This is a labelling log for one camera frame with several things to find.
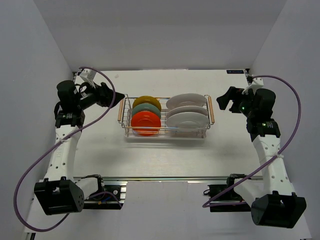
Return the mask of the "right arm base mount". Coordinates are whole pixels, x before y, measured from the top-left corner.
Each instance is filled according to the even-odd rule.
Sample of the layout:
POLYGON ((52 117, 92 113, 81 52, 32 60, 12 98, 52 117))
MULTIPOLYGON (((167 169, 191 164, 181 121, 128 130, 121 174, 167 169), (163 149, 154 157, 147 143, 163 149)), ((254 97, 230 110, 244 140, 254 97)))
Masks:
MULTIPOLYGON (((231 174, 224 184, 210 184, 208 189, 203 192, 204 196, 209 198, 214 197, 226 188, 230 187, 235 183, 235 180, 243 179, 245 174, 231 174)), ((233 189, 225 193, 224 195, 218 197, 214 202, 244 202, 242 197, 237 194, 233 189)), ((213 206, 209 208, 211 213, 231 213, 231 212, 250 212, 250 206, 246 204, 240 205, 223 205, 223 206, 213 206)))

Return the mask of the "teal plate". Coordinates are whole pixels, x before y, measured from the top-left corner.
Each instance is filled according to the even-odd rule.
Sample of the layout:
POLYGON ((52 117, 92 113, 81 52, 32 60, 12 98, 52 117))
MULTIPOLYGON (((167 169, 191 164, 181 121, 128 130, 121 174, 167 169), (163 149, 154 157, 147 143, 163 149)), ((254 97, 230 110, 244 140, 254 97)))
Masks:
POLYGON ((142 111, 149 111, 149 112, 157 115, 159 118, 161 118, 161 111, 156 106, 154 106, 153 104, 150 104, 150 103, 138 104, 137 106, 135 106, 132 109, 131 115, 134 116, 135 114, 142 112, 142 111))

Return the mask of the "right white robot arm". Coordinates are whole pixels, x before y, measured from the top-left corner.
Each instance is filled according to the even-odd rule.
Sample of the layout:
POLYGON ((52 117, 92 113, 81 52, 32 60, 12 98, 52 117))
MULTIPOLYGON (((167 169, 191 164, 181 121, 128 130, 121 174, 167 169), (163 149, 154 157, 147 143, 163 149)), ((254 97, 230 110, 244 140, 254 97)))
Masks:
POLYGON ((255 225, 292 229, 307 203, 295 193, 280 154, 281 133, 272 118, 276 94, 264 88, 244 90, 231 86, 216 100, 221 110, 232 101, 230 112, 246 117, 246 129, 257 152, 263 179, 263 189, 250 179, 235 180, 225 187, 226 195, 233 200, 242 197, 250 207, 255 225))

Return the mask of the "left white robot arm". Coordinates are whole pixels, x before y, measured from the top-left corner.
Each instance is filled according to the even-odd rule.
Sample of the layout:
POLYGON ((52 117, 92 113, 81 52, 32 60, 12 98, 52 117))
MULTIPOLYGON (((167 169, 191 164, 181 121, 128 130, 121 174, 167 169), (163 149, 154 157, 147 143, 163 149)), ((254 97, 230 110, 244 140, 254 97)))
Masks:
POLYGON ((78 141, 84 125, 84 110, 97 104, 114 107, 124 94, 113 92, 103 82, 101 85, 72 80, 57 86, 59 102, 55 108, 55 134, 59 146, 53 150, 49 166, 42 182, 34 186, 34 193, 46 215, 81 212, 85 200, 92 196, 99 200, 105 196, 106 187, 98 174, 74 180, 74 162, 78 141))

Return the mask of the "aluminium front rail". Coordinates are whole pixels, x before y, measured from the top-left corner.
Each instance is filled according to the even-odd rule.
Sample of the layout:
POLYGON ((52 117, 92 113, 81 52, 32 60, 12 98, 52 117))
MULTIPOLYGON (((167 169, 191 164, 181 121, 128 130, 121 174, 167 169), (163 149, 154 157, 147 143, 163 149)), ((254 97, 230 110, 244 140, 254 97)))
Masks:
POLYGON ((211 182, 211 181, 226 181, 229 176, 146 176, 146 177, 137 177, 137 176, 102 176, 101 178, 104 181, 156 181, 156 182, 163 182, 163 181, 182 181, 182 182, 211 182))

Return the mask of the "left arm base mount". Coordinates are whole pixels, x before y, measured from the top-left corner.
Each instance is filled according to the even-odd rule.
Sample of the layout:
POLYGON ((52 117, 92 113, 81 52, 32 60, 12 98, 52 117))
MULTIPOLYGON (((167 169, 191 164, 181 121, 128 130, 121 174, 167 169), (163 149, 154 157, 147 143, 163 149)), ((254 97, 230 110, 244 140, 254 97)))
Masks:
POLYGON ((84 201, 84 210, 120 210, 126 198, 127 181, 102 177, 99 174, 83 176, 79 179, 95 179, 98 189, 84 201))

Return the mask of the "orange plate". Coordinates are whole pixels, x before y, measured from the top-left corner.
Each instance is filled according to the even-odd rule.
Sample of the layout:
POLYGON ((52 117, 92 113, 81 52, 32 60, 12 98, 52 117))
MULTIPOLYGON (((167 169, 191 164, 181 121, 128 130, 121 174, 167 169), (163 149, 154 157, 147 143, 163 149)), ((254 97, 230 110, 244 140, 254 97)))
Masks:
POLYGON ((161 119, 155 113, 143 110, 133 115, 130 124, 136 134, 148 137, 159 132, 161 119))

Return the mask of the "yellow plate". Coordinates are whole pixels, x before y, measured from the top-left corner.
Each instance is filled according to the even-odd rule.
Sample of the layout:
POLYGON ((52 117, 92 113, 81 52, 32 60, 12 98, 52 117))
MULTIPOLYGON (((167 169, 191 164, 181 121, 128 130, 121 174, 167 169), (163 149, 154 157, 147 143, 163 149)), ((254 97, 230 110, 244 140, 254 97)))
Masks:
POLYGON ((152 104, 153 106, 161 110, 160 102, 155 97, 149 95, 144 95, 136 98, 132 104, 132 107, 135 108, 137 105, 144 103, 152 104))

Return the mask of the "white plate front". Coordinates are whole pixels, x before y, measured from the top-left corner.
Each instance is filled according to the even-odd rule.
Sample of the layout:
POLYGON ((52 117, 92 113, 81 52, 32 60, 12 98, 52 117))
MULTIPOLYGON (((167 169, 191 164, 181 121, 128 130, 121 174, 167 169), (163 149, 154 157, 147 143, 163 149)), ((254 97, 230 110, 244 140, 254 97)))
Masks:
POLYGON ((207 116, 197 112, 177 113, 166 120, 167 127, 189 132, 204 129, 209 123, 207 116))

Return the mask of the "white plate rear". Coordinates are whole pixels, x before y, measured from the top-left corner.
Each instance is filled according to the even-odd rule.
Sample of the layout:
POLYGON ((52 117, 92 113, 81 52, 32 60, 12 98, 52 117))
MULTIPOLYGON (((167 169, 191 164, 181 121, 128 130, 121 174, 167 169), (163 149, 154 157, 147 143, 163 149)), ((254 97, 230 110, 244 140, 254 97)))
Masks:
POLYGON ((169 110, 184 106, 202 107, 206 102, 207 99, 203 95, 197 93, 183 93, 175 95, 167 100, 166 107, 169 110))

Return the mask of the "white plate middle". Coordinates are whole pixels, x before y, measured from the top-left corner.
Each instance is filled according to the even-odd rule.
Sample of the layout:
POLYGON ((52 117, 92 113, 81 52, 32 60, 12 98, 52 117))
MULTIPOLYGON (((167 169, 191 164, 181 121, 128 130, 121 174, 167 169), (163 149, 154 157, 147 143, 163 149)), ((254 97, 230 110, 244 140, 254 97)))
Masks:
POLYGON ((200 106, 195 106, 195 105, 187 105, 187 106, 180 106, 180 107, 176 107, 172 110, 170 110, 167 114, 166 114, 166 118, 168 119, 169 117, 175 115, 175 114, 179 114, 179 113, 199 113, 202 114, 204 116, 208 116, 208 111, 200 106))

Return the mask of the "white plate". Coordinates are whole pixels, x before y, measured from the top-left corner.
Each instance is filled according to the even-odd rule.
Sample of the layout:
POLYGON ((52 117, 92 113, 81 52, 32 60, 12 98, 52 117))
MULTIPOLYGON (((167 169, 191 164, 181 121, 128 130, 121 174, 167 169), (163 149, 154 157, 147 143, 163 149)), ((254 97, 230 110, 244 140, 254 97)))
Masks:
POLYGON ((206 102, 207 99, 203 95, 197 93, 183 93, 175 95, 167 100, 166 107, 169 110, 184 106, 202 107, 206 102))
POLYGON ((189 132, 204 129, 209 123, 207 116, 197 112, 177 113, 166 120, 167 127, 189 132))
POLYGON ((166 114, 166 118, 168 119, 169 117, 175 115, 175 114, 179 114, 179 113, 199 113, 202 114, 204 116, 208 116, 208 111, 200 106, 195 106, 195 105, 187 105, 187 106, 180 106, 180 107, 176 107, 172 110, 170 110, 167 114, 166 114))

